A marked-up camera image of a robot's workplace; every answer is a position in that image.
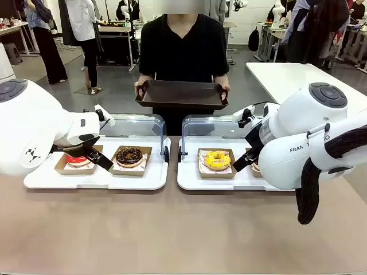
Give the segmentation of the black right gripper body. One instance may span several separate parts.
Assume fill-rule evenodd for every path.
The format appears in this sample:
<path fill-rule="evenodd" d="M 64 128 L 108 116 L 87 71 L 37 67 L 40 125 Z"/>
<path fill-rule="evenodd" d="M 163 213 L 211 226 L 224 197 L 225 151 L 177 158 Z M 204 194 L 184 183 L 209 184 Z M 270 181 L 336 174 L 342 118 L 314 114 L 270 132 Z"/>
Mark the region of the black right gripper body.
<path fill-rule="evenodd" d="M 264 147 L 264 144 L 262 143 L 260 139 L 260 128 L 261 128 L 261 123 L 258 123 L 257 125 L 252 127 L 250 132 L 245 137 L 245 140 L 251 146 L 249 154 L 252 156 L 259 156 L 260 151 Z"/>

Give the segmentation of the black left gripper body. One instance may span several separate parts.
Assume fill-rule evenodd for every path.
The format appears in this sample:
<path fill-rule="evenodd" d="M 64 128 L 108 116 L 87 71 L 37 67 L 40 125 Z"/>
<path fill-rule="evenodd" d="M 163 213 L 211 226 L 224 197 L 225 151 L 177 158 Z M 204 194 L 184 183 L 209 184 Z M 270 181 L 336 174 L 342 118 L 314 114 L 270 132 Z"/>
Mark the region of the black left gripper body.
<path fill-rule="evenodd" d="M 73 141 L 67 141 L 67 136 L 53 142 L 50 152 L 86 152 L 85 148 L 91 150 L 92 146 L 100 139 L 99 136 L 93 136 L 87 134 L 84 136 L 84 140 L 80 140 L 78 137 Z"/>

